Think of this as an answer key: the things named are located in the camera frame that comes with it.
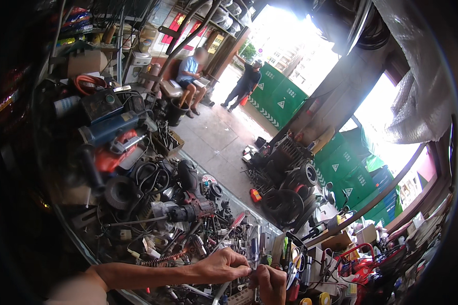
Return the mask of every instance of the dark pants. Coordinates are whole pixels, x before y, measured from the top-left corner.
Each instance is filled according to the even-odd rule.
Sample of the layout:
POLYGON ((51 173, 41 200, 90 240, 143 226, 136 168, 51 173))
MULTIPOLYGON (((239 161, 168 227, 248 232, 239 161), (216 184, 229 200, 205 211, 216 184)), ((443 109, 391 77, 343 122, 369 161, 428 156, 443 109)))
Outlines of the dark pants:
POLYGON ((227 107, 229 106, 229 102, 232 101, 235 97, 237 97, 236 102, 231 106, 231 109, 236 108, 239 103, 245 98, 250 92, 247 89, 241 89, 238 86, 232 89, 231 93, 227 96, 226 102, 224 105, 227 107))

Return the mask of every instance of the bubble wrap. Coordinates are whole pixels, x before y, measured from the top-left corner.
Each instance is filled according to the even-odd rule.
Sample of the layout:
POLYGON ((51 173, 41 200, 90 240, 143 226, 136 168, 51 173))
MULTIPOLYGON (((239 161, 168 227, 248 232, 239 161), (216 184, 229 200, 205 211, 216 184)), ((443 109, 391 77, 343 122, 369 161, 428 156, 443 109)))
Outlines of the bubble wrap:
POLYGON ((453 94, 435 39, 407 1, 373 3, 411 68, 397 85, 394 118, 384 139, 398 144, 438 141, 451 125, 453 94))

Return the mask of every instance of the spring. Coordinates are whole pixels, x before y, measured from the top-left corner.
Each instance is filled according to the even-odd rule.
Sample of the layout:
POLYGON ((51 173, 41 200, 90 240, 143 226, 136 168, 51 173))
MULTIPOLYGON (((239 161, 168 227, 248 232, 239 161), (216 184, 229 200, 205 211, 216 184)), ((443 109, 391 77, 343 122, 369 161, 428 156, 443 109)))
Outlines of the spring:
POLYGON ((177 260, 179 259, 183 254, 185 254, 186 250, 184 249, 183 251, 180 251, 176 254, 173 254, 173 255, 170 255, 170 256, 165 256, 163 258, 159 258, 159 259, 154 259, 154 260, 151 260, 151 261, 143 261, 143 260, 139 260, 137 261, 136 260, 136 264, 137 265, 141 265, 141 266, 147 266, 147 267, 156 267, 158 266, 159 263, 162 263, 163 261, 174 261, 174 260, 177 260))

